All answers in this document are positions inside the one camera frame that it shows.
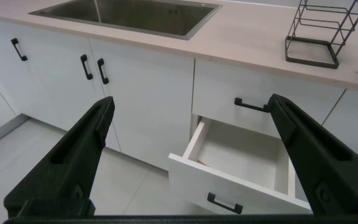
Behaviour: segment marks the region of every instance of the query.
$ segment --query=dish rack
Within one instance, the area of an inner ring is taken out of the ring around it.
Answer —
[[[305,18],[304,12],[316,11],[328,14],[343,14],[343,19],[338,20],[321,20],[316,18]],[[345,46],[346,40],[350,34],[355,31],[358,23],[358,0],[354,0],[350,7],[333,7],[333,6],[317,6],[309,3],[309,0],[300,0],[298,9],[296,10],[290,31],[285,38],[285,60],[287,62],[300,63],[304,65],[312,65],[323,68],[337,69],[339,60],[337,58],[341,49]],[[299,26],[319,27],[323,29],[333,29],[334,36],[331,41],[308,39],[298,37],[296,30]],[[329,54],[333,60],[332,63],[318,62],[314,60],[306,60],[288,56],[288,49],[293,41],[303,42],[307,44],[318,44],[328,48]]]

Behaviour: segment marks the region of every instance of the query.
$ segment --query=countertop edge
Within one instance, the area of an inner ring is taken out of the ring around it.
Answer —
[[[83,31],[78,31],[78,30],[68,30],[68,29],[64,29],[64,28],[60,28],[60,27],[49,26],[49,25],[45,25],[45,24],[36,24],[33,22],[27,22],[27,21],[17,20],[17,19],[13,19],[13,18],[7,18],[7,17],[0,16],[0,21],[13,22],[16,24],[35,27],[35,28],[39,28],[39,29],[47,29],[47,30],[63,32],[66,34],[71,34],[71,35],[78,35],[78,36],[82,36],[82,37],[103,40],[103,41],[107,41],[107,42],[114,42],[117,44],[125,44],[125,45],[130,45],[133,47],[140,47],[143,49],[156,50],[159,52],[173,54],[173,55],[192,57],[195,59],[221,63],[221,64],[225,64],[225,65],[232,65],[235,67],[241,67],[241,68],[245,68],[245,69],[249,69],[249,70],[256,70],[258,72],[266,72],[266,73],[270,73],[272,75],[278,75],[281,77],[293,78],[293,79],[297,79],[297,80],[303,80],[303,81],[307,81],[307,82],[313,82],[313,83],[318,83],[318,84],[322,84],[322,85],[334,86],[334,87],[338,87],[338,88],[345,88],[345,89],[351,89],[351,90],[358,91],[358,83],[354,83],[354,82],[346,82],[343,80],[337,80],[337,79],[328,78],[328,77],[317,77],[315,75],[311,75],[311,74],[307,74],[307,73],[283,70],[281,68],[275,68],[275,67],[267,67],[265,65],[258,65],[258,64],[254,64],[254,63],[232,60],[232,59],[217,57],[217,56],[213,56],[213,55],[199,54],[196,52],[189,52],[186,50],[173,49],[173,48],[169,48],[169,47],[165,47],[165,46],[161,46],[161,45],[147,44],[147,43],[136,42],[136,41],[127,40],[127,39],[108,37],[108,36],[104,36],[104,35],[92,34],[89,32],[83,32]]]

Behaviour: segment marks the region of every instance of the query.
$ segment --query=white wall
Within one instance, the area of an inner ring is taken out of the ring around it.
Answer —
[[[300,0],[233,0],[233,1],[298,7]],[[339,7],[349,8],[352,2],[353,0],[309,0],[308,4],[322,5],[322,6],[339,6]]]

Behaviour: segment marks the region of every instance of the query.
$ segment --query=open drawer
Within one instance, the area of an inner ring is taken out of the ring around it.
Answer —
[[[171,192],[215,213],[311,213],[295,198],[281,139],[202,118],[184,155],[169,159]]]

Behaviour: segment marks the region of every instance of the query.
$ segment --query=sink rim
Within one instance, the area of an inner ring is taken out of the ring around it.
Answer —
[[[42,14],[42,11],[45,11],[47,9],[52,9],[55,7],[59,7],[71,2],[75,2],[79,0],[71,0],[67,2],[63,2],[61,4],[57,4],[54,6],[46,7],[43,9],[36,10],[34,12],[30,12],[30,15],[35,16],[42,16],[42,17],[49,17],[53,19],[61,19],[65,21],[72,21],[72,22],[80,22],[83,24],[91,24],[96,26],[104,26],[104,27],[110,27],[115,29],[122,29],[122,30],[128,30],[128,31],[134,31],[134,32],[140,32],[144,34],[152,34],[152,35],[159,35],[164,37],[171,37],[175,39],[181,39],[181,40],[190,40],[208,21],[210,18],[212,18],[215,13],[222,7],[220,4],[211,4],[211,3],[204,3],[204,2],[194,2],[194,1],[183,1],[183,0],[137,0],[137,1],[152,1],[152,2],[166,2],[166,3],[174,3],[182,6],[201,6],[201,7],[209,7],[212,8],[211,12],[209,12],[202,20],[200,20],[186,35],[177,35],[177,34],[168,34],[164,32],[157,32],[147,29],[139,29],[139,28],[133,28],[133,27],[126,27],[126,26],[119,26],[119,25],[113,25],[113,24],[107,24],[103,22],[93,22],[93,21],[87,21],[83,19],[73,19],[69,17],[62,17],[62,16],[54,16],[50,14]]]

